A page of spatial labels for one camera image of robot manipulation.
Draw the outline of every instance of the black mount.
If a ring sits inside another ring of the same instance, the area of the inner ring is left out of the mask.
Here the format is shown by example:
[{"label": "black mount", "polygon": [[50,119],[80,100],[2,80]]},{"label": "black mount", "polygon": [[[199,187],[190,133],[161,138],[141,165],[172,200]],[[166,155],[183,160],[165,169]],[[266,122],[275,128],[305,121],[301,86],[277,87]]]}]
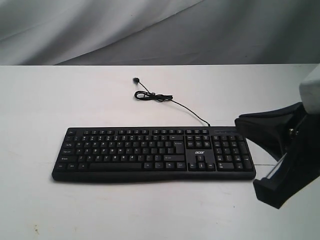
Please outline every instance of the black mount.
[{"label": "black mount", "polygon": [[282,161],[271,177],[253,181],[258,200],[279,209],[320,176],[320,115],[307,114],[302,102],[234,122],[240,134]]}]

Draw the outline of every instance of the keyboard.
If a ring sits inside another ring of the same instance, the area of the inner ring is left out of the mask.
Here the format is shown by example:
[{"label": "keyboard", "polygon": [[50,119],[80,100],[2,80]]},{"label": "keyboard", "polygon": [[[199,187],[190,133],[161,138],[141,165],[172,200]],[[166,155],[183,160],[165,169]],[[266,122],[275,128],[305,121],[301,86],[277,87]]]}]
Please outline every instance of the keyboard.
[{"label": "keyboard", "polygon": [[232,126],[69,128],[52,177],[66,182],[253,179],[245,138]]}]

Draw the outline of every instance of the black cable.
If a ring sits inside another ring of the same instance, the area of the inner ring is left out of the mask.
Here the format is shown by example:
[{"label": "black cable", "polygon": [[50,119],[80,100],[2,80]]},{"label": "black cable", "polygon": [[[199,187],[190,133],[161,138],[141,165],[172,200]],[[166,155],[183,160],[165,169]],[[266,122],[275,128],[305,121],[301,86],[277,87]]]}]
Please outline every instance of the black cable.
[{"label": "black cable", "polygon": [[187,108],[186,106],[182,105],[181,103],[174,101],[173,98],[174,96],[172,95],[163,95],[163,94],[155,94],[154,92],[150,92],[141,82],[140,79],[135,77],[133,79],[133,82],[136,84],[140,84],[142,87],[144,87],[144,89],[146,91],[136,91],[134,94],[134,97],[138,100],[142,100],[142,101],[149,101],[149,100],[155,100],[158,102],[163,102],[163,101],[171,101],[174,102],[175,104],[180,105],[181,107],[184,107],[185,109],[189,110],[191,113],[193,113],[198,119],[200,119],[201,121],[205,122],[206,124],[208,124],[208,127],[210,127],[210,123],[208,123],[206,120],[202,119],[201,117],[199,117],[194,111],[190,110],[189,108]]}]

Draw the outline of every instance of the shift key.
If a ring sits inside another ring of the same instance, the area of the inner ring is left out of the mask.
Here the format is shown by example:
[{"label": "shift key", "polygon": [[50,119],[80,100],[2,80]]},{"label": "shift key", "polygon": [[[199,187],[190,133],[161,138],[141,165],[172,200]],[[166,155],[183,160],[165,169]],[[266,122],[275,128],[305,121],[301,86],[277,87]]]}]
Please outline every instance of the shift key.
[{"label": "shift key", "polygon": [[184,154],[185,153],[185,145],[183,141],[174,141],[173,146],[175,147],[176,154]]},{"label": "shift key", "polygon": [[165,162],[184,162],[184,155],[164,155],[163,157]]}]

